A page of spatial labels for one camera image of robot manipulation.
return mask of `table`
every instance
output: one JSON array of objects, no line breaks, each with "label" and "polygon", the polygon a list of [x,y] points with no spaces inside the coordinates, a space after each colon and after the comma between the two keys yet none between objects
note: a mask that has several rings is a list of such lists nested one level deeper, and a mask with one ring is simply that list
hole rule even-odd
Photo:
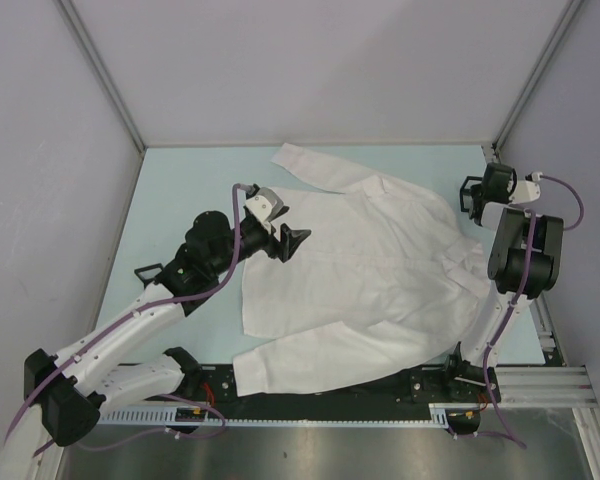
[{"label": "table", "polygon": [[[489,252],[494,233],[460,212],[458,190],[467,175],[481,176],[485,159],[478,145],[310,147],[403,178],[442,195],[460,228]],[[144,159],[120,246],[98,318],[109,322],[142,291],[133,270],[169,262],[195,217],[220,210],[231,218],[231,186],[257,183],[315,190],[270,163],[277,147],[150,148]],[[268,340],[242,333],[242,265],[235,277],[202,308],[131,352],[126,362],[152,360],[182,346],[201,363],[231,363],[239,353]],[[544,364],[531,314],[519,317],[500,353],[502,364]]]}]

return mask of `folded cloth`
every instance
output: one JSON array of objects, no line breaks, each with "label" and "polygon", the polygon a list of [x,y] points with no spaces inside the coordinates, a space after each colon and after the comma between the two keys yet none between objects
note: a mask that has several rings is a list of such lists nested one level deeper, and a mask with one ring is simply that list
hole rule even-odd
[{"label": "folded cloth", "polygon": [[[258,253],[242,281],[238,395],[314,393],[375,380],[453,347],[489,282],[482,247],[436,193],[285,144],[274,163],[319,189],[273,190],[312,235],[286,264]],[[279,228],[280,221],[274,222]]]}]

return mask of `floor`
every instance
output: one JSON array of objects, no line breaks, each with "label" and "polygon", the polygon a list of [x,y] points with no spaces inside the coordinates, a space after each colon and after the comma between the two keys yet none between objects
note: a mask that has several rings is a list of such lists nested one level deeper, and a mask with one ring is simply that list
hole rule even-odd
[{"label": "floor", "polygon": [[[486,412],[483,429],[499,428]],[[64,475],[109,479],[591,479],[571,410],[506,412],[528,444],[491,438],[454,441],[443,430],[233,428],[207,441],[161,434],[102,453],[72,447]],[[85,443],[104,445],[136,433],[97,427]]]}]

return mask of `white cloth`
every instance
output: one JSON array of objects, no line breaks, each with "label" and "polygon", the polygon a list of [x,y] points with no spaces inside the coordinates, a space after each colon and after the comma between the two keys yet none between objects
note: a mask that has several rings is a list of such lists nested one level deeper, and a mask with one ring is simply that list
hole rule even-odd
[{"label": "white cloth", "polygon": [[272,161],[339,194],[274,188],[290,207],[281,220],[313,233],[286,264],[262,252],[246,262],[244,332],[278,340],[234,358],[238,395],[375,380],[462,338],[489,282],[482,247],[442,197],[293,145]]}]

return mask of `white t-shirt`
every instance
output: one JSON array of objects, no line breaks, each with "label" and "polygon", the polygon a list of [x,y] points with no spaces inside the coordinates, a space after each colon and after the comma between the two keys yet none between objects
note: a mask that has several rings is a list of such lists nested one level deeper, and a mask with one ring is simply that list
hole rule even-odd
[{"label": "white t-shirt", "polygon": [[430,190],[285,144],[274,163],[329,192],[273,190],[274,222],[311,236],[281,264],[246,261],[244,332],[276,339],[234,358],[239,395],[314,393],[420,365],[453,347],[489,291],[480,244]]}]

